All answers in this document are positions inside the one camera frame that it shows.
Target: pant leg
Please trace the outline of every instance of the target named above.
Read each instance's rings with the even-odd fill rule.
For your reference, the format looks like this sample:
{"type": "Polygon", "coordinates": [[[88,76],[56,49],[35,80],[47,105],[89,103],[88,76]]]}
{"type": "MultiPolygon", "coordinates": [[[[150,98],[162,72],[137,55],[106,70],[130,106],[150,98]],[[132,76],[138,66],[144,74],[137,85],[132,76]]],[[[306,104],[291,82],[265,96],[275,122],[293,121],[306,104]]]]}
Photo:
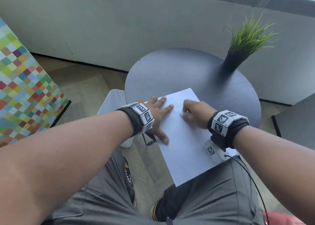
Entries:
{"type": "MultiPolygon", "coordinates": [[[[239,156],[234,159],[246,167],[239,156]]],[[[256,188],[246,171],[233,159],[179,186],[178,191],[174,187],[168,188],[164,195],[179,198],[180,193],[183,198],[165,201],[168,205],[164,211],[169,207],[179,208],[174,225],[265,224],[256,188]]]]}
{"type": "Polygon", "coordinates": [[[129,197],[134,190],[124,168],[125,160],[117,149],[100,172],[43,224],[155,224],[138,217],[129,197]]]}

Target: person's right hand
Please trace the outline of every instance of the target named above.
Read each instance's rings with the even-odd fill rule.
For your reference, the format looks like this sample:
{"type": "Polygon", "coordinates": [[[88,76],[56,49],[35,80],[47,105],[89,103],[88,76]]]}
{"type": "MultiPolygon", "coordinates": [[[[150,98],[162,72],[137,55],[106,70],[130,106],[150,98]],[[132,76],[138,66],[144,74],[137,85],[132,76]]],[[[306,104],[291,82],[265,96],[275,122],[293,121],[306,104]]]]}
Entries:
{"type": "Polygon", "coordinates": [[[216,112],[214,108],[205,102],[195,102],[191,100],[184,100],[183,118],[202,129],[207,129],[208,121],[216,112]]]}

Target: table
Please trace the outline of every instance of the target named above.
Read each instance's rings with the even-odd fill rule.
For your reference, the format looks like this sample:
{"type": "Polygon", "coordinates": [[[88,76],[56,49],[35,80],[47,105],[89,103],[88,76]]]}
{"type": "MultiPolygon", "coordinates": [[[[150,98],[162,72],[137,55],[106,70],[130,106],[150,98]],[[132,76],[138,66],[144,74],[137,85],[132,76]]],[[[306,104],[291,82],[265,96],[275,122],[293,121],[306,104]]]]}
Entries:
{"type": "Polygon", "coordinates": [[[261,121],[258,96],[238,70],[226,73],[223,60],[194,49],[167,48],[137,61],[125,83],[127,103],[166,96],[191,88],[201,101],[218,111],[230,110],[248,117],[256,128],[261,121]]]}

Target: potted plant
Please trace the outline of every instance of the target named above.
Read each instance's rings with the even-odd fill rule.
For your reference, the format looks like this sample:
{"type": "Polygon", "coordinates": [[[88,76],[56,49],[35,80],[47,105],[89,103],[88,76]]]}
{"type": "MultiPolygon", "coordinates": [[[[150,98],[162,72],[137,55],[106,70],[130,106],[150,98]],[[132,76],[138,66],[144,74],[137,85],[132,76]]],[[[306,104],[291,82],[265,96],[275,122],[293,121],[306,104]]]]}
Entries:
{"type": "Polygon", "coordinates": [[[231,32],[232,42],[223,62],[223,68],[228,72],[234,72],[251,54],[261,48],[266,48],[265,45],[272,42],[270,37],[276,33],[267,32],[272,24],[261,25],[261,18],[262,15],[255,23],[252,16],[249,21],[245,20],[238,32],[231,32]]]}

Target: plant pot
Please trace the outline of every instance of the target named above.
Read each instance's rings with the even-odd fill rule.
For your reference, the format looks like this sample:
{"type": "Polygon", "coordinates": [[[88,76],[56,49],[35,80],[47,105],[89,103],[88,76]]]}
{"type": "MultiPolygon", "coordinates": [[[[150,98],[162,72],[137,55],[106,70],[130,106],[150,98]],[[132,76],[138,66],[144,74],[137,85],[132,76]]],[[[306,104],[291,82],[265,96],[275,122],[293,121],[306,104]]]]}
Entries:
{"type": "Polygon", "coordinates": [[[244,62],[247,58],[248,56],[244,57],[238,54],[233,54],[229,50],[222,64],[222,67],[228,72],[234,72],[238,68],[238,66],[241,65],[242,62],[244,62]]]}

